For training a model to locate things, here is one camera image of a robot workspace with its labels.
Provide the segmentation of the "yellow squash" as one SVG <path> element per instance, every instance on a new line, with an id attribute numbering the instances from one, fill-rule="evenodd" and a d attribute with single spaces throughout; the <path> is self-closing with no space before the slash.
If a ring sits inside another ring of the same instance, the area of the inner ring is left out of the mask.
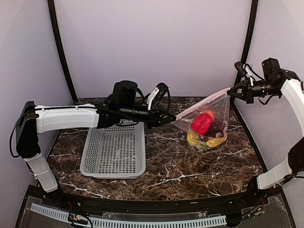
<path id="1" fill-rule="evenodd" d="M 221 145 L 223 142 L 225 142 L 226 139 L 227 139 L 227 135 L 225 135 L 224 137 L 220 137 L 220 138 L 212 138 L 206 142 L 206 145 L 209 148 L 215 148 L 215 147 Z"/>
<path id="2" fill-rule="evenodd" d="M 187 133 L 187 141 L 190 146 L 196 146 L 200 141 L 200 135 L 192 129 L 189 129 Z"/>

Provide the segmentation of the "white cauliflower with leaves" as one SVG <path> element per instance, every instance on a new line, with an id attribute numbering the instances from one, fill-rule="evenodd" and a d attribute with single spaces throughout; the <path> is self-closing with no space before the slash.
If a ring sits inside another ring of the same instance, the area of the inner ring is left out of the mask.
<path id="1" fill-rule="evenodd" d="M 206 145 L 205 142 L 199 141 L 195 146 L 199 151 L 208 151 L 210 149 L 209 146 Z"/>

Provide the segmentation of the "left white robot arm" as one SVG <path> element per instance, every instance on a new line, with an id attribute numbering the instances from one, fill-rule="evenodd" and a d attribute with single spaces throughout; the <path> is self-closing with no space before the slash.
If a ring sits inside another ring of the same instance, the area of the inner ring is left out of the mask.
<path id="1" fill-rule="evenodd" d="M 120 125 L 122 120 L 146 123 L 148 128 L 158 127 L 176 120 L 176 116 L 169 112 L 170 107 L 168 104 L 163 110 L 135 104 L 43 106 L 28 101 L 12 129 L 11 137 L 16 138 L 16 145 L 9 142 L 9 150 L 17 152 L 11 154 L 13 158 L 24 159 L 52 205 L 71 208 L 68 197 L 42 155 L 38 135 L 71 128 L 103 129 Z"/>

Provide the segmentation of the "red bell pepper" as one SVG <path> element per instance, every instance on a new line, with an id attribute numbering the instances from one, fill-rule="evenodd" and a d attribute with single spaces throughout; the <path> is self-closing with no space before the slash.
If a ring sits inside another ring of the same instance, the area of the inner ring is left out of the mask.
<path id="1" fill-rule="evenodd" d="M 191 124 L 191 129 L 200 135 L 204 135 L 209 130 L 212 119 L 208 114 L 199 114 Z"/>

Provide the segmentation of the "small orange pumpkin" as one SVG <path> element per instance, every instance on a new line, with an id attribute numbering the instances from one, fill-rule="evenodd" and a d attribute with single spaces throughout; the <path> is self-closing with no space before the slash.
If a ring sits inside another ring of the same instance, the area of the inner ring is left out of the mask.
<path id="1" fill-rule="evenodd" d="M 205 113 L 205 114 L 208 114 L 208 115 L 211 117 L 212 121 L 215 120 L 214 113 L 213 113 L 211 110 L 206 110 L 204 113 Z"/>

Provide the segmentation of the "dark red grape bunch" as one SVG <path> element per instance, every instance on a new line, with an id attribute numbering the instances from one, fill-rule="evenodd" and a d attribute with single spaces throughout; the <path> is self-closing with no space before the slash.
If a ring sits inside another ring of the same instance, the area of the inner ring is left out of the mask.
<path id="1" fill-rule="evenodd" d="M 214 121 L 206 133 L 206 137 L 222 138 L 226 135 L 228 129 L 227 121 Z"/>

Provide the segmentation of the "clear zip top bag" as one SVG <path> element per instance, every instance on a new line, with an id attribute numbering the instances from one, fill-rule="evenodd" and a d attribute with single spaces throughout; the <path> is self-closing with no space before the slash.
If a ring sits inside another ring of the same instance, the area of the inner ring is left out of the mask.
<path id="1" fill-rule="evenodd" d="M 187 134 L 191 149 L 206 152 L 227 140 L 229 89 L 222 89 L 176 115 L 172 124 Z"/>

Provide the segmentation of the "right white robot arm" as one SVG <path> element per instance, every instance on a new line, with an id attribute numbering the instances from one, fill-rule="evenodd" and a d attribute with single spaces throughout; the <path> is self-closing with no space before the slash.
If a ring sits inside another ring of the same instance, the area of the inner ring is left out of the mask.
<path id="1" fill-rule="evenodd" d="M 290 181 L 304 178 L 304 84 L 295 72 L 286 69 L 267 70 L 264 79 L 254 80 L 252 71 L 241 70 L 242 80 L 227 91 L 231 98 L 252 104 L 269 103 L 258 126 L 264 137 L 271 139 L 263 148 L 267 171 L 254 176 L 238 203 L 254 206 L 262 203 L 268 194 Z"/>

